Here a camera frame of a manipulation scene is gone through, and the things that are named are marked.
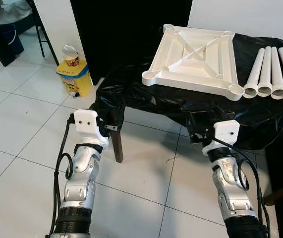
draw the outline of yellow bin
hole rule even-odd
[[[80,97],[85,97],[91,91],[92,84],[86,61],[80,60],[76,67],[70,67],[63,61],[57,67],[57,74],[62,77],[68,93],[79,93]]]

